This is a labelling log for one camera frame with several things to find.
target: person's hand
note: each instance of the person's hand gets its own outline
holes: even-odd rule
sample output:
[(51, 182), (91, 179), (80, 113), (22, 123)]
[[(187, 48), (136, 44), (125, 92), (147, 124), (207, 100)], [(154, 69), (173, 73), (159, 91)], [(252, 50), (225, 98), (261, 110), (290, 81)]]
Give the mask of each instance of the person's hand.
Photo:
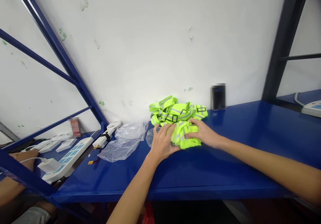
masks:
[(156, 125), (154, 127), (154, 139), (148, 155), (159, 164), (162, 160), (166, 159), (174, 152), (181, 150), (181, 148), (171, 145), (171, 137), (176, 124), (166, 124), (162, 126), (157, 133), (156, 129), (158, 126), (159, 125)]
[[(28, 150), (26, 152), (13, 153), (9, 155), (12, 156), (16, 161), (21, 162), (29, 158), (37, 157), (39, 155), (39, 150), (33, 149), (33, 150)], [(31, 159), (31, 160), (22, 162), (21, 164), (32, 171), (33, 163), (34, 163), (34, 159)]]
[(203, 121), (190, 118), (189, 122), (197, 125), (198, 132), (190, 132), (185, 135), (186, 139), (197, 138), (200, 139), (204, 144), (213, 148), (219, 148), (225, 139), (223, 136), (215, 133), (210, 127), (208, 127)]

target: white power strip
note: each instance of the white power strip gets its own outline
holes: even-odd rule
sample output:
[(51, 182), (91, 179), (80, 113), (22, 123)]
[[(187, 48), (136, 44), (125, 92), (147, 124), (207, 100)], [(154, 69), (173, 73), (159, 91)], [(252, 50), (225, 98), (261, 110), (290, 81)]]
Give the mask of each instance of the white power strip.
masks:
[(61, 135), (55, 135), (54, 137), (52, 137), (51, 141), (56, 141), (56, 140), (65, 141), (65, 140), (69, 140), (71, 138), (72, 137), (70, 134), (61, 134)]
[(66, 140), (66, 141), (61, 143), (61, 145), (56, 149), (56, 151), (57, 152), (61, 152), (63, 150), (69, 149), (74, 145), (74, 143), (76, 141), (77, 141), (77, 139)]
[(38, 145), (36, 145), (35, 147), (33, 147), (31, 150), (33, 150), (33, 149), (41, 150), (42, 148), (44, 148), (44, 147), (45, 147), (46, 145), (48, 145), (49, 143), (51, 143), (51, 139), (50, 139), (50, 140), (42, 141), (41, 143), (39, 143)]
[(72, 166), (78, 160), (78, 158), (85, 152), (85, 150), (94, 141), (92, 137), (80, 140), (64, 157), (59, 161), (62, 167), (56, 172), (45, 174), (42, 179), (51, 184), (54, 181), (59, 180), (61, 177), (68, 177), (75, 170)]
[(306, 104), (301, 113), (321, 117), (321, 100)]
[(39, 153), (45, 153), (45, 152), (48, 152), (48, 151), (51, 151), (53, 150), (57, 145), (60, 144), (60, 140), (56, 140), (54, 142), (50, 142), (48, 143), (47, 145), (44, 146), (44, 148), (42, 148)]

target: reflective safety vest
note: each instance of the reflective safety vest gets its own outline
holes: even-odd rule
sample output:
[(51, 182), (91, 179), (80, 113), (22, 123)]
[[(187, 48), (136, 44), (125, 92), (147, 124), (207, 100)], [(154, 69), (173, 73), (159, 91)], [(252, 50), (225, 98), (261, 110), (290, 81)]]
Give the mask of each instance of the reflective safety vest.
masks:
[(189, 118), (201, 120), (207, 116), (206, 107), (203, 105), (192, 105), (191, 102), (178, 104), (177, 98), (168, 96), (159, 103), (153, 103), (149, 106), (151, 112), (151, 122), (155, 126), (159, 124), (176, 123), (172, 134), (172, 143), (186, 149), (201, 145), (201, 141), (196, 138), (185, 139), (184, 135), (189, 132), (197, 132), (198, 127), (188, 122)]

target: blue metal shelf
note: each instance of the blue metal shelf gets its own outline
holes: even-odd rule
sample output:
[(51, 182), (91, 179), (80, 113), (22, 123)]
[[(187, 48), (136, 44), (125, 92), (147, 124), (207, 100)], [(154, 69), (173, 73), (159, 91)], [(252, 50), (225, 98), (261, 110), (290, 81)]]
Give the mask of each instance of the blue metal shelf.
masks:
[[(48, 183), (43, 181), (39, 176), (35, 175), (33, 172), (30, 172), (26, 167), (22, 164), (14, 160), (7, 152), (19, 147), (20, 145), (26, 143), (27, 141), (33, 139), (34, 137), (48, 131), (49, 129), (69, 120), (70, 118), (83, 113), (86, 110), (91, 110), (94, 116), (96, 117), (97, 121), (101, 125), (101, 131), (103, 132), (108, 122), (104, 117), (103, 113), (99, 109), (96, 101), (94, 100), (93, 96), (91, 95), (90, 91), (88, 90), (87, 86), (85, 85), (84, 81), (80, 77), (79, 73), (77, 72), (75, 66), (71, 62), (70, 58), (68, 57), (66, 51), (64, 50), (63, 46), (61, 45), (59, 39), (55, 35), (53, 29), (49, 25), (47, 19), (45, 18), (44, 14), (42, 13), (41, 9), (39, 8), (38, 4), (35, 0), (21, 0), (31, 16), (33, 17), (34, 21), (38, 25), (39, 29), (41, 30), (42, 34), (46, 38), (47, 42), (51, 46), (52, 50), (55, 52), (57, 58), (65, 68), (67, 74), (63, 73), (57, 67), (49, 63), (47, 60), (36, 54), (34, 51), (20, 43), (18, 40), (10, 36), (8, 33), (0, 29), (0, 38), (7, 41), (12, 46), (16, 47), (20, 51), (24, 52), (34, 60), (38, 61), (43, 66), (47, 67), (54, 73), (58, 74), (69, 83), (76, 86), (79, 93), (85, 100), (86, 104), (88, 105), (86, 108), (67, 116), (64, 119), (61, 119), (31, 135), (24, 137), (21, 140), (18, 140), (12, 143), (9, 146), (6, 146), (0, 149), (0, 169), (6, 176), (10, 176), (12, 179), (18, 181), (19, 183), (23, 184), (25, 187), (35, 191), (39, 195), (47, 198), (49, 201), (54, 203), (58, 207), (60, 206), (56, 203), (50, 196), (56, 191), (52, 186)], [(92, 216), (85, 211), (84, 209), (73, 205), (72, 207), (67, 207), (67, 210), (74, 214), (75, 216), (83, 219), (83, 220), (92, 220)]]

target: white charger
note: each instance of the white charger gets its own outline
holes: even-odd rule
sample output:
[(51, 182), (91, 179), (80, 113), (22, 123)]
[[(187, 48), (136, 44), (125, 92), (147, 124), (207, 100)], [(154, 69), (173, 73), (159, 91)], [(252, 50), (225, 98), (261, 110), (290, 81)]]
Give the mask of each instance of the white charger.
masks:
[(43, 170), (46, 173), (53, 173), (59, 171), (59, 169), (63, 166), (54, 158), (46, 159), (42, 158), (42, 162), (37, 166), (39, 169)]

